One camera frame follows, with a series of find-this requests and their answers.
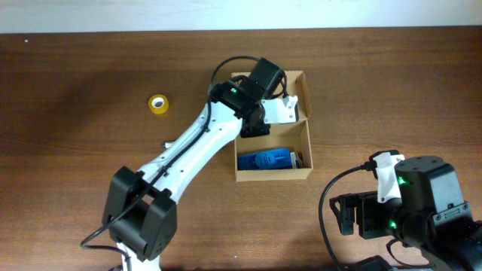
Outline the blue whiteboard eraser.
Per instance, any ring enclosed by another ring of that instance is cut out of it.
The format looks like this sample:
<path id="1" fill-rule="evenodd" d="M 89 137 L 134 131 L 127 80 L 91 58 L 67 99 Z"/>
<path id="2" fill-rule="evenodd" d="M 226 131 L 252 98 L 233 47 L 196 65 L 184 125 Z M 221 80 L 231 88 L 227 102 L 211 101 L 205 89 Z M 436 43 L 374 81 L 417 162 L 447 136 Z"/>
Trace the blue whiteboard eraser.
<path id="1" fill-rule="evenodd" d="M 238 170 L 292 169 L 288 148 L 244 154 L 237 159 Z"/>

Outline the cardboard box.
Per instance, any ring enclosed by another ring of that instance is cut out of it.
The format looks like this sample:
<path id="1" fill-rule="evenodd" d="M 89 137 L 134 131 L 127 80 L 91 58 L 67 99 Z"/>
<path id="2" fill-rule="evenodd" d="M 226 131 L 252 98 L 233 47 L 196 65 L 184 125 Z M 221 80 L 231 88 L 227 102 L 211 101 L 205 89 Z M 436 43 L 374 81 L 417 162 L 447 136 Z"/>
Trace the cardboard box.
<path id="1" fill-rule="evenodd" d="M 308 118 L 311 113 L 303 71 L 287 71 L 288 97 L 264 100 L 267 135 L 234 140 L 236 181 L 305 179 L 313 170 Z"/>

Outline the yellow tape roll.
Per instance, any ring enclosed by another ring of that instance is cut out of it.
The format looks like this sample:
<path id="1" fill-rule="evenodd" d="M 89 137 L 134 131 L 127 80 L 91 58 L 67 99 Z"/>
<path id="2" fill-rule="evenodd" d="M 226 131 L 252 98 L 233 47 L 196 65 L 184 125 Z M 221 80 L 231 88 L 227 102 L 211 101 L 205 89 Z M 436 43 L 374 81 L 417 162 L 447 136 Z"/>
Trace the yellow tape roll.
<path id="1" fill-rule="evenodd" d="M 164 114 L 169 110 L 169 100 L 164 95 L 157 94 L 148 100 L 148 107 L 153 114 Z"/>

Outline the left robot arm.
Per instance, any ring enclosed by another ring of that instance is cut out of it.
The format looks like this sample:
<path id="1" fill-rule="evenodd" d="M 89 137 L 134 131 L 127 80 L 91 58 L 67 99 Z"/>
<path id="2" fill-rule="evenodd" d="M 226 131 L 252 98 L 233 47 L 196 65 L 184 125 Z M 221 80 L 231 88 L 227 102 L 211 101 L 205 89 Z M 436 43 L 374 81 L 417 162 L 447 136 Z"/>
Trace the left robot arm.
<path id="1" fill-rule="evenodd" d="M 285 71 L 265 58 L 255 62 L 248 75 L 210 81 L 202 112 L 171 147 L 136 171 L 123 166 L 114 174 L 100 230 L 122 257 L 117 269 L 158 270 L 177 230 L 178 202 L 199 171 L 236 137 L 267 135 L 268 113 L 277 123 L 296 118 Z"/>

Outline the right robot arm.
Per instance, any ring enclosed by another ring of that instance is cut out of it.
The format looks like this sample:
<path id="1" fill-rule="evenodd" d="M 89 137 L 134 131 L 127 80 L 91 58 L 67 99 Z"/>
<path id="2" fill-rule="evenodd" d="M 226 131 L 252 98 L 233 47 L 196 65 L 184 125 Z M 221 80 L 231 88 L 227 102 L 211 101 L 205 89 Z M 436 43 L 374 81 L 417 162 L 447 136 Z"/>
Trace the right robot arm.
<path id="1" fill-rule="evenodd" d="M 418 270 L 479 270 L 481 222 L 464 200 L 456 170 L 440 157 L 405 158 L 397 150 L 379 151 L 357 170 L 372 172 L 377 190 L 347 193 L 329 200 L 344 236 L 389 236 L 391 247 L 421 251 L 428 264 Z"/>

